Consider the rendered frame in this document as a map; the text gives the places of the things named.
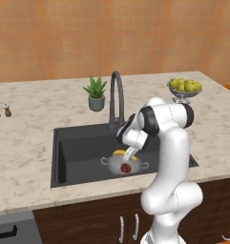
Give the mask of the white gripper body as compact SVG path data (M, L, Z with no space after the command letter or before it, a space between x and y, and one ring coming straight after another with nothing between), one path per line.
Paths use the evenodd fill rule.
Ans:
M137 152L138 152L138 149L137 148L135 148L135 147L129 147L126 150L125 154L123 155L123 159L125 161L129 161L132 158L133 155L136 155Z

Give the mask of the yellow banana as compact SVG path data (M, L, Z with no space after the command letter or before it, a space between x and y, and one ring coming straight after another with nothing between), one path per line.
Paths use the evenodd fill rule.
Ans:
M137 157L134 155L128 156L125 150L115 150L113 152L113 155L121 155L124 158L124 160L137 160Z

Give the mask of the red mango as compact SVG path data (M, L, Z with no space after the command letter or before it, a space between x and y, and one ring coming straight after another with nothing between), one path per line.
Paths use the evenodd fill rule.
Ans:
M123 173L129 173L132 170L131 166L127 163L122 164L120 169Z

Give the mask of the silver metal colander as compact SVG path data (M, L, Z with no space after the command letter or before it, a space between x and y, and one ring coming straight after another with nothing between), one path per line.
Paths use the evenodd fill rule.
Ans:
M100 163L106 166L111 175L129 175L133 173L141 173L149 169L148 162L142 162L139 158L134 160L125 161L121 155L112 155L108 158L101 157ZM121 165L127 163L131 166L132 170L129 173L123 173L120 169Z

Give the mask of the dark grey sink basin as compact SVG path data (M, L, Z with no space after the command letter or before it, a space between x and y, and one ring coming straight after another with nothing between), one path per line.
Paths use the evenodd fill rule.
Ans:
M115 150L126 150L127 146L116 139L118 125L111 130L108 124L95 124L53 130L52 182L51 187L62 187L156 173L159 159L159 138L152 137L148 146L136 154L149 169L129 175L111 175L100 163L101 157L110 157Z

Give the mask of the dark grey arched faucet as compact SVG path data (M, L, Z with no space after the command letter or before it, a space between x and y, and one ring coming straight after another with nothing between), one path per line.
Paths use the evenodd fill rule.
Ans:
M111 77L111 92L110 92L110 117L109 117L109 128L113 130L115 128L115 83L117 83L118 88L118 99L119 99L119 117L118 125L122 126L124 124L124 94L123 86L120 74L118 71L114 71Z

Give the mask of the green plant in grey pot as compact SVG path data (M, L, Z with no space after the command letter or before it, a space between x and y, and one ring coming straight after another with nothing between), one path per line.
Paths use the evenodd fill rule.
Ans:
M90 84L84 87L84 90L89 94L88 103L89 108L93 112L100 112L104 109L105 105L105 86L107 82L103 82L101 77L94 79L90 77Z

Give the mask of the dark wood cupboard door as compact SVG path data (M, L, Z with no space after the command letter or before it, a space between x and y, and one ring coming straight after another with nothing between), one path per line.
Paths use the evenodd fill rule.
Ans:
M124 219L126 244L128 210L122 196L51 207L33 212L43 244L120 244Z
M128 195L128 231L127 231L127 244L140 244L142 236L144 236L151 228L153 217L146 214L141 208L140 193ZM133 240L133 234L135 233L135 214L139 216L139 232L136 241Z

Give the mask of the silver footed fruit bowl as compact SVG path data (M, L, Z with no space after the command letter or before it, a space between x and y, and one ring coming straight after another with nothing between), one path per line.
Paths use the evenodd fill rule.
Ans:
M167 82L167 87L171 94L173 95L172 99L175 103L189 104L189 98L198 95L202 90L187 92L187 91L177 91L170 87L170 82Z

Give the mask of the dark wood drawer front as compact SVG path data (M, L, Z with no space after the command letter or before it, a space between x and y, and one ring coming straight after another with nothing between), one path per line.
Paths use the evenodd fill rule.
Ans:
M212 213L195 218L185 218L178 232L186 244L217 244L222 235L230 237L230 212Z
M211 181L210 190L199 208L200 216L230 212L230 178Z

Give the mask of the grey dishwasher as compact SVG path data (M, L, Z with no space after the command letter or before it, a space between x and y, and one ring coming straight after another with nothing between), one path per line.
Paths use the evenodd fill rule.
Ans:
M0 215L0 226L17 226L17 235L0 239L0 244L43 244L32 211Z

